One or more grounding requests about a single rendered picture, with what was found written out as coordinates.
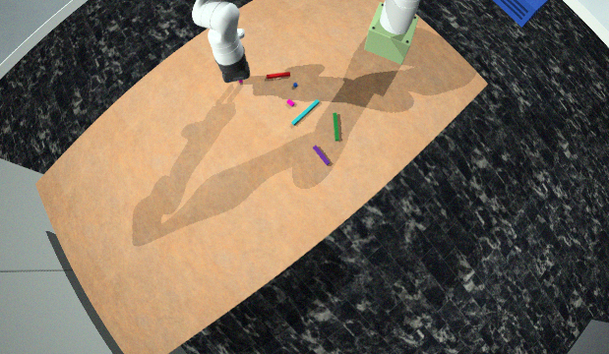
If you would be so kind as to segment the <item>red rod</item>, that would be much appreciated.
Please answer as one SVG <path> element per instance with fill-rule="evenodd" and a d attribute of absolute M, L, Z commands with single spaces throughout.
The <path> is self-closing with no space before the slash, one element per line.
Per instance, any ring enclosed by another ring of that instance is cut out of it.
<path fill-rule="evenodd" d="M 267 79 L 280 78 L 280 77 L 289 77 L 289 76 L 290 76 L 290 72 L 277 73 L 277 74 L 269 74 L 269 75 L 267 75 Z"/>

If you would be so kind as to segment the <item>turquoise rod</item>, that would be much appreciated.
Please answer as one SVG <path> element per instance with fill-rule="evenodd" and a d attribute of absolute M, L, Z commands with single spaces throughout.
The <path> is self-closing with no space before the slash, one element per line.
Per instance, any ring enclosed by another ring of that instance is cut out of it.
<path fill-rule="evenodd" d="M 309 107 L 307 107 L 299 116 L 297 116 L 291 124 L 296 125 L 306 114 L 308 114 L 320 101 L 316 99 Z"/>

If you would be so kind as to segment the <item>purple rod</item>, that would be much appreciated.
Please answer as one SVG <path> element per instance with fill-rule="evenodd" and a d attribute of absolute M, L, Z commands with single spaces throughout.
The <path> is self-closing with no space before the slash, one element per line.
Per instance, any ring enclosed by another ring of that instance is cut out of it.
<path fill-rule="evenodd" d="M 318 154 L 318 156 L 325 162 L 326 165 L 330 164 L 330 162 L 327 160 L 327 158 L 323 155 L 323 153 L 319 150 L 317 146 L 314 146 L 313 149 Z"/>

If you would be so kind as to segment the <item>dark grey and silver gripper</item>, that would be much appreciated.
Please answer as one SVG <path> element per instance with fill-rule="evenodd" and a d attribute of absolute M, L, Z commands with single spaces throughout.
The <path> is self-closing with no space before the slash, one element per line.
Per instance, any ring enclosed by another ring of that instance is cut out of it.
<path fill-rule="evenodd" d="M 237 29 L 239 38 L 245 36 L 244 29 Z M 225 83 L 246 80 L 250 78 L 250 68 L 246 61 L 245 49 L 239 40 L 238 46 L 226 54 L 217 54 L 213 51 L 215 62 L 222 71 L 222 78 Z"/>

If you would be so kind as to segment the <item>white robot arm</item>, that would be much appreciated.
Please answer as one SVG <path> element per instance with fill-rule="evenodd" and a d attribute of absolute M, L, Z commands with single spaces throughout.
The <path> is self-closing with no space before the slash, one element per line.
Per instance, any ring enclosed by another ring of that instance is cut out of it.
<path fill-rule="evenodd" d="M 420 0 L 385 0 L 380 22 L 394 34 L 406 33 L 412 24 Z M 209 30 L 209 42 L 217 54 L 233 51 L 239 44 L 237 32 L 240 12 L 222 0 L 197 0 L 192 17 L 196 25 Z"/>

